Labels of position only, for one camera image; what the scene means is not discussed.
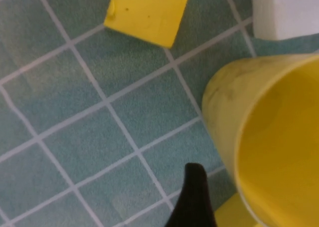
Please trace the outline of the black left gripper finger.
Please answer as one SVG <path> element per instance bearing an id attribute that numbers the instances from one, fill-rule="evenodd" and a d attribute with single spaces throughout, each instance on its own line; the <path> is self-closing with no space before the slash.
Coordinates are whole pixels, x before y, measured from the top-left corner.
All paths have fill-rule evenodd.
<path id="1" fill-rule="evenodd" d="M 210 203 L 207 174 L 198 163 L 187 163 L 183 186 L 168 221 L 168 227 L 216 227 Z"/>

